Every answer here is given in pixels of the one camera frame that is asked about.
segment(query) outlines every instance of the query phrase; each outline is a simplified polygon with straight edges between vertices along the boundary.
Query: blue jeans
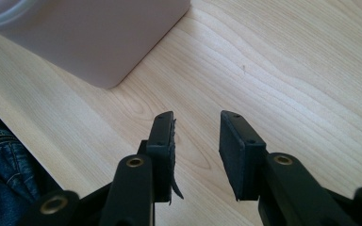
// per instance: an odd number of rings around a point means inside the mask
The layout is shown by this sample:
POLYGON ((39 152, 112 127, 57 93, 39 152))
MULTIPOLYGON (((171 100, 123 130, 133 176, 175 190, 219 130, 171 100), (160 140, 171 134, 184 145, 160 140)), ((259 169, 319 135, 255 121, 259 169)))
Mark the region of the blue jeans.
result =
POLYGON ((41 196, 37 166, 23 144, 0 127, 0 225, 15 225, 41 196))

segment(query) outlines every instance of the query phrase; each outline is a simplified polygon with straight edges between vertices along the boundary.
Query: light wood grain surface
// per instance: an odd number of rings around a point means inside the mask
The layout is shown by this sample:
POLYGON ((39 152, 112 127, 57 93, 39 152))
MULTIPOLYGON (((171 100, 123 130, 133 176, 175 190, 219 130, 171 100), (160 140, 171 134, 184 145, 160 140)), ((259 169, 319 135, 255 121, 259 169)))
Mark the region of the light wood grain surface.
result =
POLYGON ((362 0, 192 0, 114 89, 98 89, 0 37, 0 117, 65 189, 85 196, 136 153, 154 116, 177 118, 186 197, 157 225, 261 225, 235 202, 218 153, 220 112, 270 152, 298 157, 347 197, 362 186, 362 0))

